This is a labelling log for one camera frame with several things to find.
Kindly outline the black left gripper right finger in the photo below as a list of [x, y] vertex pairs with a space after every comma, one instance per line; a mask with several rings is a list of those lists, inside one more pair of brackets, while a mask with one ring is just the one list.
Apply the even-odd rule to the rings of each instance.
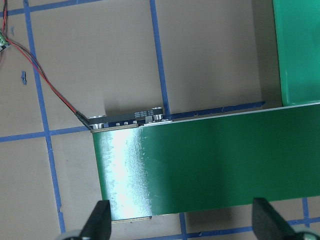
[[262, 197], [252, 201], [252, 230], [258, 240], [298, 240], [299, 234]]

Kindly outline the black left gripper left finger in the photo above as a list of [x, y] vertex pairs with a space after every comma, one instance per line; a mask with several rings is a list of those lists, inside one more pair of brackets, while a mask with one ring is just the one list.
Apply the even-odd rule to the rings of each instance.
[[99, 200], [78, 237], [80, 240], [109, 240], [111, 233], [110, 201]]

